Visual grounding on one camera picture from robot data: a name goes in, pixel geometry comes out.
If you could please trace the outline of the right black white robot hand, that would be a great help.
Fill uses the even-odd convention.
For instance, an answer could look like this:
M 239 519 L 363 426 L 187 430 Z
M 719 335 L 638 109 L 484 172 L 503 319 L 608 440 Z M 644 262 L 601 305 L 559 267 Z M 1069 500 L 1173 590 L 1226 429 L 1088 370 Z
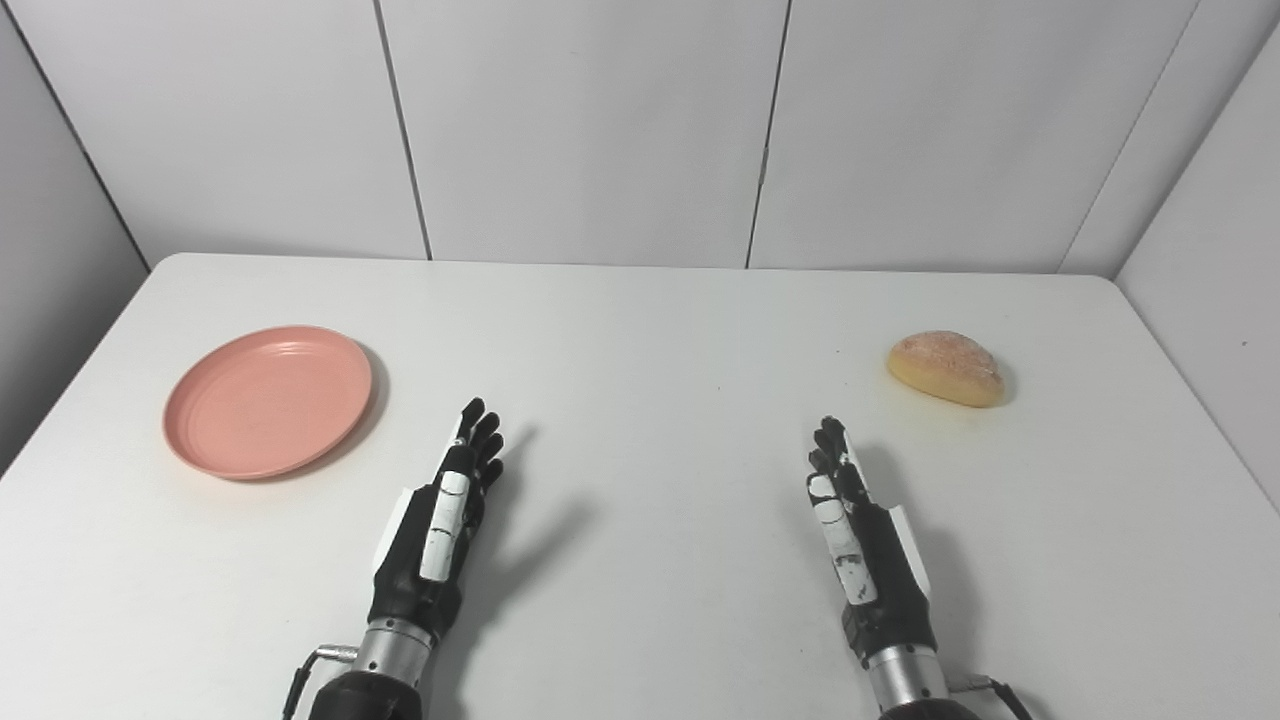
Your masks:
M 870 496 L 845 425 L 823 416 L 806 493 L 846 601 L 842 628 L 861 666 L 890 648 L 938 647 L 931 583 L 904 506 Z

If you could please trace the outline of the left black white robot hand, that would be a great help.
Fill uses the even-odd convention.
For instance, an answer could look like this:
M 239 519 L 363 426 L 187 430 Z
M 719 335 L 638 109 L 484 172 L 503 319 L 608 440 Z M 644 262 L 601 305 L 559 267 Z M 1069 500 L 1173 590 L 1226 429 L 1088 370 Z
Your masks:
M 428 482 L 397 501 L 372 575 L 369 621 L 399 619 L 439 641 L 462 603 L 461 574 L 503 474 L 500 419 L 483 398 L 460 413 Z

